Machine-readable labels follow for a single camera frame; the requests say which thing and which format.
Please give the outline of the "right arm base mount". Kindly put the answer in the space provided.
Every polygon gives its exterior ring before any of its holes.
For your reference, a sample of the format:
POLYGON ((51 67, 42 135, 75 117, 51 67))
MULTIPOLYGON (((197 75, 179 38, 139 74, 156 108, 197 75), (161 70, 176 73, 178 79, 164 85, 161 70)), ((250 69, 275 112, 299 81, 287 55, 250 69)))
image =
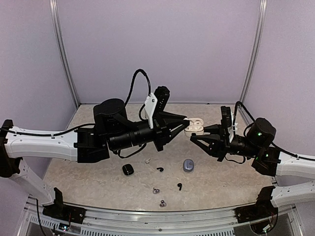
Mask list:
POLYGON ((263 187, 258 194, 256 202, 248 206, 235 208, 235 215, 238 223, 245 223, 277 215, 279 210, 271 203, 272 192, 275 186, 263 187))

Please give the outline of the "white earbud charging case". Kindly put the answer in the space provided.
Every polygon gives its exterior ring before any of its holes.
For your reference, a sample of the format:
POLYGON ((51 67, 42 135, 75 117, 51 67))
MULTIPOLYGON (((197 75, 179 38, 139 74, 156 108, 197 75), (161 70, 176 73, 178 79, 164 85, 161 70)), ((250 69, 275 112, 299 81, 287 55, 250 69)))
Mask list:
POLYGON ((187 118, 189 126, 184 129, 186 137, 190 138, 194 133, 196 135, 204 134, 204 120, 201 118, 187 118))

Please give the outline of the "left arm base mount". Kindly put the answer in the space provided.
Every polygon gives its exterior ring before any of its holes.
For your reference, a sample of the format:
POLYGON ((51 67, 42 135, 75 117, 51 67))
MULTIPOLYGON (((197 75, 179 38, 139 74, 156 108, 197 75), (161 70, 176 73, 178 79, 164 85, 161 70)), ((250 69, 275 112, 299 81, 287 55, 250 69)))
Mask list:
POLYGON ((68 223, 83 224, 86 209, 77 206, 66 205, 63 202, 62 192, 54 187, 55 198, 53 203, 43 206, 43 215, 51 218, 67 221, 68 223))

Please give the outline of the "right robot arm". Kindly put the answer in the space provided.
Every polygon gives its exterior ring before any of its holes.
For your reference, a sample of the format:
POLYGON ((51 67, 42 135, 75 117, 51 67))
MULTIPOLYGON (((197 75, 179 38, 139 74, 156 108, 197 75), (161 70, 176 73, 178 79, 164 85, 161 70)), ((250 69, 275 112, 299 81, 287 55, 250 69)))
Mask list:
POLYGON ((269 186, 261 189, 252 214, 262 218, 273 207, 311 202, 315 199, 315 158, 294 154, 275 144, 276 129, 265 118, 257 118, 242 136, 229 133, 228 123, 222 121, 204 128, 203 135, 192 134, 190 140, 209 156, 223 161, 227 154, 252 159, 252 167, 270 177, 296 176, 309 182, 292 186, 269 186))

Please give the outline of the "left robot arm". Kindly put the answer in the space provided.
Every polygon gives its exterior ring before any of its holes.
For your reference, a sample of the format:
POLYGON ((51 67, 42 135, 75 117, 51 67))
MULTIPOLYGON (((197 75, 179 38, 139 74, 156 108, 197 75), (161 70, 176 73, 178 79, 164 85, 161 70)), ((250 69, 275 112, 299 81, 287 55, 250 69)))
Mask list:
POLYGON ((186 116, 165 112, 165 98, 145 102, 144 121, 127 118, 126 105, 118 98, 93 108, 94 122, 67 131, 32 131, 6 120, 0 131, 0 175, 10 178, 59 219, 69 214, 60 190, 48 186, 25 162, 25 157, 44 157, 77 163, 97 163, 122 149, 154 143, 157 151, 170 143, 188 125, 186 116))

